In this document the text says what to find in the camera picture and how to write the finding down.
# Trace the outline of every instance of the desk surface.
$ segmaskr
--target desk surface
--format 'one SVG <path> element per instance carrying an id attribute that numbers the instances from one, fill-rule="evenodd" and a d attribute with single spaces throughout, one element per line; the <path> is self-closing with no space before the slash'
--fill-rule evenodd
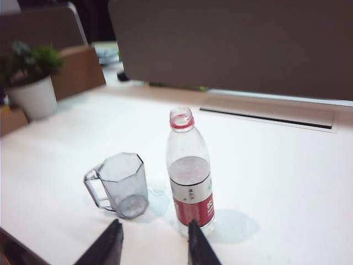
<path id="1" fill-rule="evenodd" d="M 352 264 L 353 119 L 335 133 L 199 111 L 215 95 L 117 83 L 62 100 L 49 118 L 1 139 L 1 227 L 50 264 L 73 264 L 116 216 L 84 174 L 118 152 L 145 162 L 145 214 L 121 220 L 121 264 L 186 264 L 165 145 L 172 107 L 188 105 L 211 159 L 222 264 Z"/>

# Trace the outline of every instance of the red bottle label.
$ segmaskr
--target red bottle label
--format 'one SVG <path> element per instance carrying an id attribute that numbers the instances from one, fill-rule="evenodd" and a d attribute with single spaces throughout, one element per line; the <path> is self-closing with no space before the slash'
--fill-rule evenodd
<path id="1" fill-rule="evenodd" d="M 188 225 L 195 219 L 199 226 L 206 225 L 215 214 L 212 194 L 199 203 L 182 203 L 174 198 L 175 211 L 178 219 L 184 225 Z"/>
<path id="2" fill-rule="evenodd" d="M 170 180 L 178 219 L 187 225 L 195 219 L 199 226 L 206 225 L 215 214 L 212 199 L 211 176 L 201 183 L 181 185 Z"/>

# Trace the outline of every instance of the green leaves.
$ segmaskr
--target green leaves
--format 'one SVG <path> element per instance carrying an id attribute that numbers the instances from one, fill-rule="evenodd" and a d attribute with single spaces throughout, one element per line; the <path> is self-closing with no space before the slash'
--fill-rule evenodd
<path id="1" fill-rule="evenodd" d="M 52 45 L 38 46 L 34 49 L 21 41 L 12 43 L 13 54 L 0 57 L 0 85 L 14 87 L 36 82 L 63 66 Z"/>

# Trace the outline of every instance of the cup handle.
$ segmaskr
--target cup handle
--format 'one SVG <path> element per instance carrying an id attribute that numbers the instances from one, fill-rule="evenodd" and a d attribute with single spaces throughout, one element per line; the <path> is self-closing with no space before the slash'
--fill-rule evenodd
<path id="1" fill-rule="evenodd" d="M 86 186 L 86 188 L 88 189 L 88 192 L 90 194 L 90 196 L 92 197 L 94 203 L 96 204 L 96 206 L 98 208 L 101 208 L 101 209 L 105 209 L 105 210 L 108 210 L 108 211 L 115 211 L 111 205 L 109 206 L 102 206 L 100 202 L 104 201 L 104 200 L 107 200 L 107 199 L 100 199 L 98 196 L 97 196 L 97 193 L 94 189 L 94 187 L 92 186 L 92 181 L 96 181 L 96 180 L 100 180 L 101 182 L 101 179 L 99 177 L 99 173 L 93 169 L 92 171 L 88 172 L 85 176 L 84 176 L 84 185 Z"/>

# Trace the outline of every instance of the white flower pot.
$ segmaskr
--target white flower pot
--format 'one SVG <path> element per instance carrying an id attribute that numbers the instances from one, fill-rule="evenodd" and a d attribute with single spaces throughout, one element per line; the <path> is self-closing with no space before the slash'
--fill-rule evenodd
<path id="1" fill-rule="evenodd" d="M 50 76 L 6 92 L 11 102 L 21 107 L 30 120 L 44 118 L 56 110 L 56 97 Z"/>

